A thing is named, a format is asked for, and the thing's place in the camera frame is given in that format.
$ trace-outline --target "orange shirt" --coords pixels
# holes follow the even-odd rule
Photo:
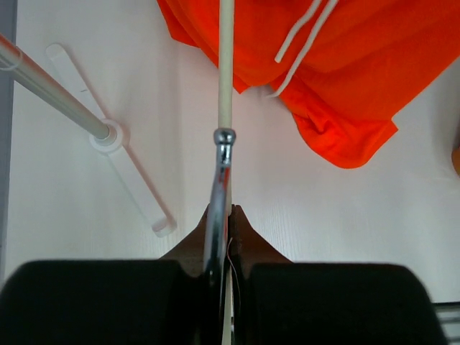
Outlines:
[[[219,0],[157,1],[172,38],[218,65]],[[284,81],[326,0],[275,56],[311,3],[235,1],[238,92]],[[339,0],[280,98],[312,150],[359,167],[397,131],[392,117],[459,55],[460,0]]]

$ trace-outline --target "chrome pole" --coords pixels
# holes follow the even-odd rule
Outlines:
[[[1,34],[0,70],[9,73],[15,81],[66,115],[95,138],[105,139],[109,135],[107,125]]]
[[[233,129],[217,129],[216,173],[206,219],[203,253],[203,311],[202,344],[220,344],[224,324],[226,253],[228,237],[227,193],[231,172],[231,150],[236,134]]]

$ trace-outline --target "white drawstring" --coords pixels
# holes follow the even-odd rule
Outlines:
[[[294,36],[298,33],[298,31],[302,28],[302,26],[306,22],[308,22],[308,20],[310,20],[311,17],[315,14],[321,1],[322,0],[313,0],[307,12],[294,24],[292,29],[289,31],[289,33],[286,36],[285,41],[283,42],[280,48],[280,51],[278,52],[278,54],[276,54],[275,61],[277,63],[280,63],[280,61],[282,60],[282,57],[288,50],[290,43],[294,39]],[[287,72],[286,78],[281,83],[280,87],[268,97],[278,97],[285,90],[286,86],[288,86],[289,82],[294,76],[295,71],[298,69],[298,67],[302,63],[303,58],[307,55],[308,51],[313,45],[313,42],[315,41],[316,36],[318,36],[318,33],[320,32],[323,24],[326,22],[326,20],[328,19],[329,15],[334,10],[338,2],[339,0],[329,0],[328,1],[327,5],[324,7],[324,10],[321,12],[320,16],[318,17],[318,20],[316,20],[316,23],[313,25],[313,28],[311,29],[310,34],[308,35],[307,42],[305,42],[302,50],[298,53],[297,57],[294,60],[293,65],[290,66],[290,69]]]
[[[311,17],[313,17],[318,9],[319,5],[321,5],[322,0],[313,0],[310,7],[308,8],[307,12],[294,24],[294,26],[290,29],[289,33],[287,34],[285,41],[282,43],[280,51],[276,54],[275,61],[280,63],[282,57],[285,56],[286,50],[288,50],[291,42],[294,40],[294,37],[302,29],[303,25],[308,22]]]

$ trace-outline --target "white floor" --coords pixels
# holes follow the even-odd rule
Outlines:
[[[158,239],[88,136],[15,88],[6,276],[42,258],[155,258],[198,223],[214,165],[217,69],[173,42],[154,0],[19,0],[17,44],[63,44],[175,217]],[[267,89],[234,97],[234,203],[287,257],[408,266],[436,302],[460,300],[460,61],[395,121],[400,131],[361,169],[313,153]]]

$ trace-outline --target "white plastic foot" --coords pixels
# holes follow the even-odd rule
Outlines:
[[[62,79],[61,83],[67,91],[109,126],[110,133],[107,138],[100,140],[90,136],[91,145],[110,158],[111,164],[121,181],[125,184],[129,194],[156,235],[163,237],[170,234],[174,230],[173,222],[166,216],[154,193],[130,157],[129,151],[125,147],[128,143],[122,127],[114,120],[106,119],[85,81],[61,45],[49,46],[46,53],[56,67]]]

